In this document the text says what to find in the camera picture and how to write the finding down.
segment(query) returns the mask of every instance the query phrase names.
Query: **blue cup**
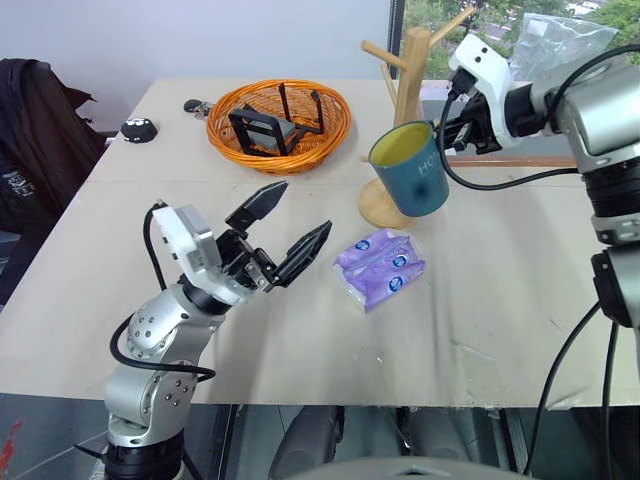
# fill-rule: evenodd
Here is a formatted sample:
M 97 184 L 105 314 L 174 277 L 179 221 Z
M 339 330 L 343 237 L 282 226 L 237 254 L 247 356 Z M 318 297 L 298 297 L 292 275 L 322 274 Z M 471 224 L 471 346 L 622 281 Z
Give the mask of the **blue cup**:
M 371 148 L 369 163 L 398 210 L 409 217 L 436 211 L 449 196 L 429 123 L 409 122 L 385 133 Z

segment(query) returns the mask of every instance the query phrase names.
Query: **cable connector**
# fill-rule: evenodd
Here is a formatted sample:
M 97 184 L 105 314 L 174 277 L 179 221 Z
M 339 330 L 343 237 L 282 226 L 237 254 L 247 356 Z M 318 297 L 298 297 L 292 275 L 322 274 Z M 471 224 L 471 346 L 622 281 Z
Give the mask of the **cable connector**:
M 478 79 L 463 68 L 456 70 L 451 77 L 451 91 L 449 98 L 457 99 L 460 95 L 469 93 Z

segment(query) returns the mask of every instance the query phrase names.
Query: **table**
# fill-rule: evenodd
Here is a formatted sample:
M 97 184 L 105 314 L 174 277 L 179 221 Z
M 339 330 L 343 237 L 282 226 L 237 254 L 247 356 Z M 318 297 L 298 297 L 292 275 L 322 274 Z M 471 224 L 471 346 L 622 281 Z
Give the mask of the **table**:
M 0 315 L 0 385 L 8 393 L 101 399 L 116 366 L 108 340 L 157 293 L 141 226 L 162 198 L 193 204 L 217 234 L 224 218 L 273 178 L 222 158 L 188 98 L 215 101 L 247 79 L 156 82 L 134 115 L 159 134 L 109 147 Z M 287 289 L 233 308 L 201 364 L 218 376 L 200 403 L 533 406 L 560 345 L 596 300 L 590 256 L 602 249 L 581 180 L 555 177 L 501 192 L 452 185 L 436 213 L 409 229 L 424 276 L 364 315 L 332 271 L 336 255 L 373 228 L 359 215 L 360 162 L 393 119 L 382 80 L 322 80 L 353 113 L 345 142 L 315 170 L 288 178 L 280 205 L 249 240 L 280 261 L 303 233 L 333 221 L 316 261 Z M 533 169 L 466 168 L 476 181 Z M 156 242 L 167 279 L 179 271 Z M 553 408 L 597 405 L 610 321 L 598 314 L 574 344 Z M 622 331 L 611 402 L 640 402 L 633 334 Z

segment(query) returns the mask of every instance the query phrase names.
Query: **wooden mug tree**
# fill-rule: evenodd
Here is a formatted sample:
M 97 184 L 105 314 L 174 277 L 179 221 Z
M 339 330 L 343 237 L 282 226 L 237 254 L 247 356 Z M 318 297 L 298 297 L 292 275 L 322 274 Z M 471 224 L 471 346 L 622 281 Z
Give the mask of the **wooden mug tree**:
M 402 58 L 396 57 L 371 42 L 366 40 L 362 42 L 362 49 L 365 52 L 384 61 L 380 67 L 395 107 L 394 127 L 418 120 L 416 109 L 429 52 L 474 11 L 473 7 L 467 7 L 437 33 L 432 33 L 422 27 L 410 28 L 405 35 Z M 387 64 L 393 65 L 400 71 L 397 93 L 391 81 Z M 407 217 L 398 210 L 380 179 L 372 180 L 364 186 L 358 200 L 358 208 L 361 215 L 369 223 L 379 228 L 405 228 L 414 221 L 413 217 Z

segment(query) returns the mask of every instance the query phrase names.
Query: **wicker basket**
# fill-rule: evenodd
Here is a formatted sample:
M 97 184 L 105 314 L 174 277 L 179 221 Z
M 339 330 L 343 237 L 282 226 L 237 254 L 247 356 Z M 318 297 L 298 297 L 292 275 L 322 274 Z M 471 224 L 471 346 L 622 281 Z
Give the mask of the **wicker basket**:
M 288 156 L 259 157 L 245 154 L 238 142 L 229 113 L 249 104 L 260 113 L 285 118 L 278 86 L 286 86 L 291 119 L 296 123 L 317 126 L 315 90 L 322 102 L 324 133 L 306 133 Z M 336 148 L 351 127 L 351 113 L 344 98 L 330 88 L 306 80 L 264 80 L 227 93 L 215 105 L 207 121 L 209 141 L 222 155 L 245 167 L 270 175 L 290 175 L 311 170 Z

